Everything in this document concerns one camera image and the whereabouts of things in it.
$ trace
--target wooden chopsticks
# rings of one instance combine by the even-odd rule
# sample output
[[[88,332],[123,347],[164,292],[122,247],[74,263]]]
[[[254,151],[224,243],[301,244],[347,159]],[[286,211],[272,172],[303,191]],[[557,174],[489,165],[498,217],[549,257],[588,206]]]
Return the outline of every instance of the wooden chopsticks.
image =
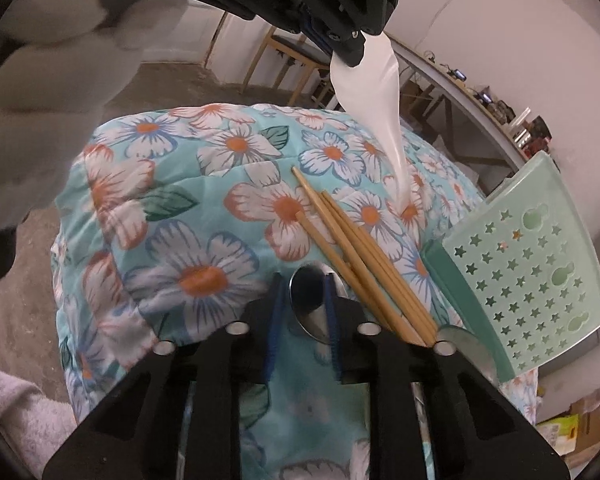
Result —
[[[364,229],[355,225],[328,193],[318,194],[297,168],[292,168],[291,171],[350,264],[349,267],[304,213],[299,212],[296,218],[335,270],[349,283],[360,301],[369,307],[381,324],[389,327],[406,342],[424,342],[427,346],[432,346],[436,341],[435,322],[375,240]],[[376,279],[406,319],[393,308]]]

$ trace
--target teal floral fabric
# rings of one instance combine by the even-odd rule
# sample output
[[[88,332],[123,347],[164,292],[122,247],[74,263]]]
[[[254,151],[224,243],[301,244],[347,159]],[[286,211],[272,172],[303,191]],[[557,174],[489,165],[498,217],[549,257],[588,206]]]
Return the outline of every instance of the teal floral fabric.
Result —
[[[412,191],[397,211],[377,141],[349,115],[209,104],[118,118],[94,133],[58,196],[52,248],[62,368],[82,420],[158,340],[196,342],[240,316],[274,272],[325,260],[330,240],[291,168],[368,230],[436,322],[461,324],[419,249],[480,201],[443,155],[403,129]],[[245,478],[364,478],[364,386],[334,380],[327,346],[290,310],[268,387],[242,398]],[[536,376],[510,388],[535,405]]]

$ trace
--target silver rivet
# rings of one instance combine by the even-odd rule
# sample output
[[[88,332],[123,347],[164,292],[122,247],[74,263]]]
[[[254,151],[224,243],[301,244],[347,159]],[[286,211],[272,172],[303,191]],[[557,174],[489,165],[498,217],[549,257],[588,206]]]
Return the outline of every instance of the silver rivet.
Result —
[[[249,325],[242,321],[234,321],[233,323],[229,323],[225,330],[231,335],[242,335],[249,331]]]
[[[175,343],[171,341],[158,341],[154,345],[154,354],[158,355],[169,355],[173,353],[176,349]]]
[[[358,333],[362,335],[378,335],[382,329],[376,323],[366,322],[358,325]]]
[[[438,341],[433,346],[433,349],[436,354],[443,356],[449,356],[456,353],[456,345],[450,343],[449,341]]]

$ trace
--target desk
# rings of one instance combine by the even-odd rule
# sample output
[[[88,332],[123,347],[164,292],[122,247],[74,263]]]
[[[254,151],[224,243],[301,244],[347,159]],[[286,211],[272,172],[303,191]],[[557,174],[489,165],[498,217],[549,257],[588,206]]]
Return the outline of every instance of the desk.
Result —
[[[390,34],[388,38],[394,44],[395,55],[421,73],[426,79],[438,86],[446,99],[464,110],[472,123],[502,152],[510,167],[517,171],[528,160],[525,154],[513,143],[502,125],[474,98],[465,88],[456,84],[438,66],[424,59],[412,48],[396,40]]]

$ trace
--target concrete floor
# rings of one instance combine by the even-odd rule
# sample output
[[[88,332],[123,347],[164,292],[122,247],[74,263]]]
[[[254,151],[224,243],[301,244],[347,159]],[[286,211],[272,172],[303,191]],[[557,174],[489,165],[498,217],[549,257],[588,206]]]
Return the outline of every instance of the concrete floor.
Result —
[[[146,64],[109,105],[104,121],[147,110],[203,104],[285,105],[290,92],[220,86],[212,73],[197,65]],[[307,98],[298,106],[312,107]],[[66,400],[58,357],[56,303],[51,287],[49,249],[58,233],[51,207],[33,212],[18,229],[17,257],[0,282],[0,369],[38,384],[52,399]]]

